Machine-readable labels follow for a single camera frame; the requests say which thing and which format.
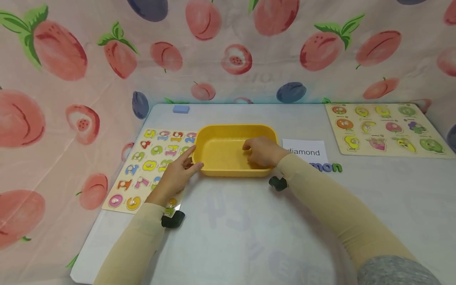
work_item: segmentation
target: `black clip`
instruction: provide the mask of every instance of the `black clip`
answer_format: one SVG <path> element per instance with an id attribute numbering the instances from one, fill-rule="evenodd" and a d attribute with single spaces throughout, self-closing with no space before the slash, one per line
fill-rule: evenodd
<path id="1" fill-rule="evenodd" d="M 281 179 L 279 179 L 279 178 L 277 178 L 277 176 L 272 176 L 271 179 L 269 179 L 269 185 L 274 187 L 274 189 L 277 192 L 280 192 L 288 187 L 288 183 L 286 182 L 286 179 L 283 177 Z"/>
<path id="2" fill-rule="evenodd" d="M 178 228 L 182 224 L 184 218 L 185 214 L 181 211 L 176 211 L 172 218 L 163 215 L 163 217 L 161 217 L 161 226 L 164 228 Z"/>

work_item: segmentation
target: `wooden puzzle board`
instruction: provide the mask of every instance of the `wooden puzzle board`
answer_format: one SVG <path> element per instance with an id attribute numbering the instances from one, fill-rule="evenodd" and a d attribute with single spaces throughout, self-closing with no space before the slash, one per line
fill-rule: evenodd
<path id="1" fill-rule="evenodd" d="M 102 209 L 134 214 L 155 189 L 166 166 L 195 142 L 195 132 L 146 129 L 136 139 Z M 183 191 L 168 201 L 165 215 L 179 210 Z"/>
<path id="2" fill-rule="evenodd" d="M 456 158 L 414 104 L 326 104 L 343 155 Z"/>

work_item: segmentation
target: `fabric backdrop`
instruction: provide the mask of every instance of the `fabric backdrop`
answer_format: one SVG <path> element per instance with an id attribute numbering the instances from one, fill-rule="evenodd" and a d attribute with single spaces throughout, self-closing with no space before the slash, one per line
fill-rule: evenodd
<path id="1" fill-rule="evenodd" d="M 0 24 L 1 284 L 71 283 L 156 103 L 413 102 L 456 149 L 456 0 L 4 0 Z"/>

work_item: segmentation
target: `yellow plastic tray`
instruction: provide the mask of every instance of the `yellow plastic tray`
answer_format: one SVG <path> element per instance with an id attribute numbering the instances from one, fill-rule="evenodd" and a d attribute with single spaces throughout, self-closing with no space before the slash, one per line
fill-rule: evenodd
<path id="1" fill-rule="evenodd" d="M 207 176 L 266 176 L 272 168 L 248 163 L 251 151 L 242 150 L 245 140 L 262 135 L 277 142 L 275 131 L 264 124 L 208 125 L 197 134 L 193 162 L 202 161 Z"/>

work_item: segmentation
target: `beige sleeve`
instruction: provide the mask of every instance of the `beige sleeve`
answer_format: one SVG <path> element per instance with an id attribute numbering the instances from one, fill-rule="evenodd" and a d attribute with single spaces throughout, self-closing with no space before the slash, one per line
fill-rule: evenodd
<path id="1" fill-rule="evenodd" d="M 161 226 L 164 210 L 151 203 L 141 205 L 104 260 L 93 285 L 141 283 L 165 232 Z"/>
<path id="2" fill-rule="evenodd" d="M 379 255 L 417 261 L 361 200 L 328 175 L 295 154 L 285 156 L 277 168 L 294 195 L 340 240 L 356 270 Z"/>

